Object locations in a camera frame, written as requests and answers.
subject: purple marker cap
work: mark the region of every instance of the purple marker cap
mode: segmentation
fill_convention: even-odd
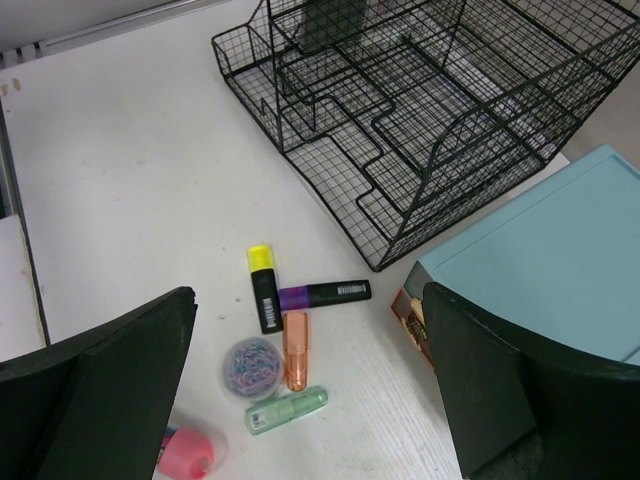
[[[283,288],[280,290],[281,310],[302,310],[311,306],[309,289],[304,287]]]

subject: purple highlighter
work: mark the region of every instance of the purple highlighter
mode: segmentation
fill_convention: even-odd
[[[371,298],[369,280],[317,283],[280,290],[281,310],[304,310],[341,303],[359,302]]]

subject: wire mesh tray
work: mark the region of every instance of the wire mesh tray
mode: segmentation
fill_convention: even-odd
[[[379,271],[543,169],[640,54],[638,1],[263,0],[220,71]]]

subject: yellow highlighter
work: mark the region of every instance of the yellow highlighter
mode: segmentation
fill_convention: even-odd
[[[263,335],[281,332],[284,326],[280,298],[273,268],[273,255],[268,245],[258,245],[249,249],[249,270]]]

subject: light blue storage box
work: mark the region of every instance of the light blue storage box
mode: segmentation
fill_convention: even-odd
[[[640,365],[640,174],[600,147],[422,256],[405,289],[426,274],[529,330]]]

